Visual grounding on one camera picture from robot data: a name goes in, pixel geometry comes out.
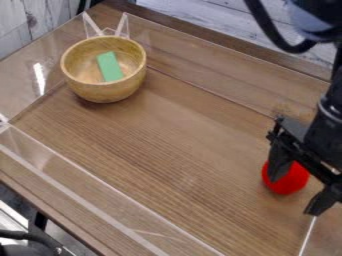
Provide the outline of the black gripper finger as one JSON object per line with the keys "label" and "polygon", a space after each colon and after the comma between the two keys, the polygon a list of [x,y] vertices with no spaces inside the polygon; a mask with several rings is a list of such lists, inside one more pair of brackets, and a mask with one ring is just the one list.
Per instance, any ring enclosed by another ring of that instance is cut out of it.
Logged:
{"label": "black gripper finger", "polygon": [[320,216],[329,208],[341,201],[341,186],[333,184],[312,198],[305,213],[312,216]]}
{"label": "black gripper finger", "polygon": [[284,143],[276,140],[269,153],[268,175],[272,182],[277,182],[290,171],[293,157]]}

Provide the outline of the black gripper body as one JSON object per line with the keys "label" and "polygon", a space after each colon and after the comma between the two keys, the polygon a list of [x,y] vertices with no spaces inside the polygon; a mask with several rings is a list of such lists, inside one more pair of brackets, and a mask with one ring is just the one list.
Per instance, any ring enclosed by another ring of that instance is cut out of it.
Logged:
{"label": "black gripper body", "polygon": [[280,140],[292,153],[293,163],[298,162],[325,185],[342,181],[342,129],[335,130],[317,124],[308,125],[298,119],[278,115],[274,128],[268,133],[272,144]]}

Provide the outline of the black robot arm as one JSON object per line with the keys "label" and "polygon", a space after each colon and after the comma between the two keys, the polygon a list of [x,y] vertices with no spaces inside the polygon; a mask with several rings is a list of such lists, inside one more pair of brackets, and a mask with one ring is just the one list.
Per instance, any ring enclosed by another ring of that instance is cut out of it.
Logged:
{"label": "black robot arm", "polygon": [[[289,10],[305,40],[296,46],[289,45],[277,28],[269,25],[268,35],[281,49],[304,53],[320,42],[342,41],[342,0],[290,0]],[[270,180],[278,181],[293,163],[304,166],[325,184],[305,213],[321,215],[342,202],[342,48],[336,56],[332,84],[319,102],[312,124],[305,126],[288,117],[280,117],[268,138],[272,142]]]}

